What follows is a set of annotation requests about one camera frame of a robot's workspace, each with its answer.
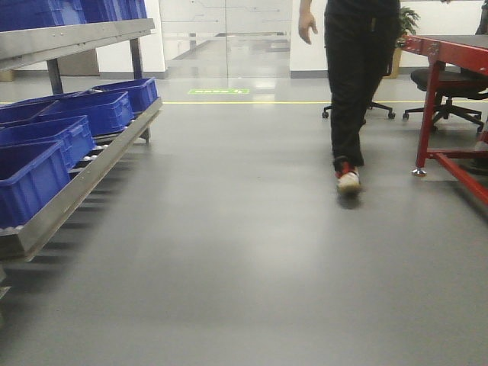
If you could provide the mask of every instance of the glass door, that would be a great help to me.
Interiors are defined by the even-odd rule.
[[[289,77],[291,0],[161,0],[169,78]]]

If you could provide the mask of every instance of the person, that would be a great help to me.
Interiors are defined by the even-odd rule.
[[[308,44],[316,34],[312,0],[300,0],[299,35]],[[328,0],[325,44],[332,92],[331,138],[337,190],[361,190],[364,164],[359,130],[374,93],[386,74],[400,32],[400,0]]]

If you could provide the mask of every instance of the white shoe sole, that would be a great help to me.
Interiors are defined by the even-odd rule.
[[[354,173],[348,173],[339,179],[337,192],[340,195],[353,195],[361,192],[359,177]]]

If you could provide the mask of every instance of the blue storage bin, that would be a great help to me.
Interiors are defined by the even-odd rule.
[[[144,0],[125,0],[129,8],[130,19],[147,18]]]
[[[52,103],[51,101],[42,101],[31,104],[9,104],[6,107],[2,107],[0,108],[0,127],[28,124],[31,118],[36,117]]]
[[[0,147],[0,227],[24,225],[69,183],[61,142]]]
[[[80,91],[75,91],[74,93],[54,94],[54,95],[48,95],[46,97],[24,99],[23,101],[16,101],[15,103],[8,104],[5,107],[0,107],[0,109],[6,108],[8,106],[23,105],[23,104],[36,104],[36,103],[40,103],[40,102],[44,102],[44,101],[54,102],[54,101],[58,101],[59,99],[74,97],[80,93],[81,93]]]
[[[88,23],[122,21],[129,19],[129,8],[125,0],[81,0]]]
[[[95,147],[86,116],[43,121],[0,130],[0,146],[50,141],[63,142],[61,152],[68,170]]]
[[[83,94],[97,92],[128,92],[130,105],[134,113],[144,112],[158,98],[155,78],[97,85]]]
[[[0,0],[0,30],[84,24],[80,0]]]
[[[40,120],[87,116],[92,136],[121,132],[134,118],[127,92],[79,95],[52,103]]]

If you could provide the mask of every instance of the green plant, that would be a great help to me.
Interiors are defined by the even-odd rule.
[[[405,42],[404,38],[407,34],[416,34],[416,28],[418,27],[417,21],[420,19],[415,10],[408,6],[400,8],[400,30],[398,32],[398,41],[396,42],[398,47]]]

